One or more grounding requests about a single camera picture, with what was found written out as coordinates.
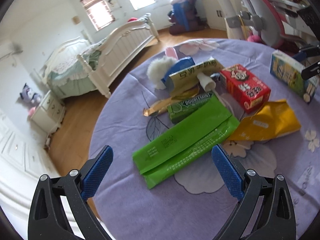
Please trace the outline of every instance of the blue textured pad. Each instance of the blue textured pad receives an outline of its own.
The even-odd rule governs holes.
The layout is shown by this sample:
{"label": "blue textured pad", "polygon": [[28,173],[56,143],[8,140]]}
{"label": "blue textured pad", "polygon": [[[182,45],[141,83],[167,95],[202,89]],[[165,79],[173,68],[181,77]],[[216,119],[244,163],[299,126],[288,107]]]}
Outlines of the blue textured pad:
{"label": "blue textured pad", "polygon": [[244,197],[244,184],[240,175],[226,156],[226,153],[224,153],[224,150],[219,145],[216,145],[212,148],[211,156],[231,196],[236,197],[240,201]]}
{"label": "blue textured pad", "polygon": [[113,150],[108,146],[82,181],[81,197],[87,201],[97,192],[100,183],[113,161]]}

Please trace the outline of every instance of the purple tablecloth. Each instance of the purple tablecloth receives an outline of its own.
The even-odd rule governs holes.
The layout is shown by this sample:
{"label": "purple tablecloth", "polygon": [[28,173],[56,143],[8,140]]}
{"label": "purple tablecloth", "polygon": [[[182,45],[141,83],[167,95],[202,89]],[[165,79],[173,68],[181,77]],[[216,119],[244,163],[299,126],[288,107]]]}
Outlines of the purple tablecloth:
{"label": "purple tablecloth", "polygon": [[[270,100],[287,99],[302,125],[299,132],[264,144],[255,143],[245,158],[247,166],[263,169],[269,165],[272,174],[285,176],[295,208],[297,237],[300,237],[320,209],[320,90],[307,105],[269,74],[272,48],[238,40],[214,41],[220,46],[211,51],[200,49],[192,56],[195,63],[212,56],[225,67],[242,64],[271,88]],[[179,47],[175,47],[179,58],[185,57],[178,51]],[[146,76],[149,63],[163,54],[155,55],[131,71],[100,114],[89,157],[95,157],[104,145],[110,145],[114,150],[114,161],[94,202],[102,221],[116,240],[211,240],[236,204],[227,188],[223,185],[211,193],[206,190],[206,185],[202,185],[206,184],[206,174],[199,175],[197,172],[200,172],[196,171],[191,173],[190,181],[185,177],[186,183],[178,183],[178,179],[172,176],[148,190],[132,160],[132,153],[149,142],[145,131],[148,118],[142,116],[146,103],[141,92],[149,104],[168,96],[166,91],[155,90]],[[167,114],[160,119],[172,126]],[[275,156],[271,161],[273,164],[265,164],[265,157],[260,154],[269,154],[269,159],[272,159],[271,155]],[[199,161],[213,165],[208,155]]]}

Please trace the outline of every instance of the silver bolt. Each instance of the silver bolt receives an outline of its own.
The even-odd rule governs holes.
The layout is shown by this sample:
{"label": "silver bolt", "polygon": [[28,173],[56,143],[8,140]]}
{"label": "silver bolt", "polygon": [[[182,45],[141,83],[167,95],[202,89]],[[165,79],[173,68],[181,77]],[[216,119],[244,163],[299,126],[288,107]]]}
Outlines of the silver bolt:
{"label": "silver bolt", "polygon": [[48,178],[48,175],[44,174],[40,177],[41,181],[45,181]]}
{"label": "silver bolt", "polygon": [[70,171],[69,174],[70,174],[71,177],[74,177],[74,176],[77,176],[78,173],[79,173],[79,172],[78,172],[77,170],[72,170],[72,171]]}
{"label": "silver bolt", "polygon": [[284,180],[284,176],[282,176],[281,174],[279,174],[279,175],[277,176],[277,179],[283,181],[283,180]]}
{"label": "silver bolt", "polygon": [[247,173],[248,173],[249,176],[256,175],[256,172],[254,170],[247,170]]}

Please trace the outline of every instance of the red candy box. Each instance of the red candy box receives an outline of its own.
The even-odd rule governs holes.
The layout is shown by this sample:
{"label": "red candy box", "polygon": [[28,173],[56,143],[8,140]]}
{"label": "red candy box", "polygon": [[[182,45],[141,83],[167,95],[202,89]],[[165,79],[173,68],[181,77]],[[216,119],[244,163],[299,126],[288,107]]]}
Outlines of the red candy box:
{"label": "red candy box", "polygon": [[237,64],[220,71],[221,82],[247,114],[269,100],[271,89],[259,78]]}

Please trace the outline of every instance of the yellow paper package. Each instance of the yellow paper package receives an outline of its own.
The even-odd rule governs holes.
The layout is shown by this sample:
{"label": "yellow paper package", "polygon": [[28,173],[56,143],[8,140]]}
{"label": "yellow paper package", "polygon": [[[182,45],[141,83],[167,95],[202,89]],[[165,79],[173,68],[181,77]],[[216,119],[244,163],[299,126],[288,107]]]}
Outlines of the yellow paper package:
{"label": "yellow paper package", "polygon": [[230,141],[264,141],[300,130],[301,125],[285,99],[266,102],[259,111],[241,120]]}

